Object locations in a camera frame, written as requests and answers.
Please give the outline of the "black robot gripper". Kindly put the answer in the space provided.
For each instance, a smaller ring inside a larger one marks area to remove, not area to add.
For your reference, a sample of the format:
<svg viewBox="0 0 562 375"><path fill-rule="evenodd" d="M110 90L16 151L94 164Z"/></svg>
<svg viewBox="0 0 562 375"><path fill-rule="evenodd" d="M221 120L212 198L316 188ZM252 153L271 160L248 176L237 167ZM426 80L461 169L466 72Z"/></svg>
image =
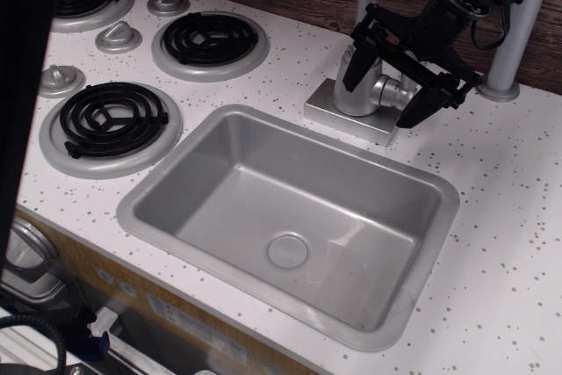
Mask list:
<svg viewBox="0 0 562 375"><path fill-rule="evenodd" d="M352 92L377 59L421 85L401 112L398 128L411 129L447 104L461 104L480 77L454 48L482 9L464 0L430 0L416 17L368 4L352 32L353 53L342 79Z"/></svg>

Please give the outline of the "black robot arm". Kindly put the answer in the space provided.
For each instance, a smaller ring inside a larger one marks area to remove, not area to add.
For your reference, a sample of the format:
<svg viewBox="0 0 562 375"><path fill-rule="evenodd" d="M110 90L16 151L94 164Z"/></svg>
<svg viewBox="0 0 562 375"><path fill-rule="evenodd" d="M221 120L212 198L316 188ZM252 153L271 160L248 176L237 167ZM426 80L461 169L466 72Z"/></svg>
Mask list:
<svg viewBox="0 0 562 375"><path fill-rule="evenodd" d="M509 7L522 1L430 0L416 17L368 4L337 77L335 106L356 117L382 105L400 108L401 128L417 126L442 108L458 108L482 78L458 55L456 41L465 31L475 32L497 6L501 37L474 46L480 51L501 46L513 31Z"/></svg>

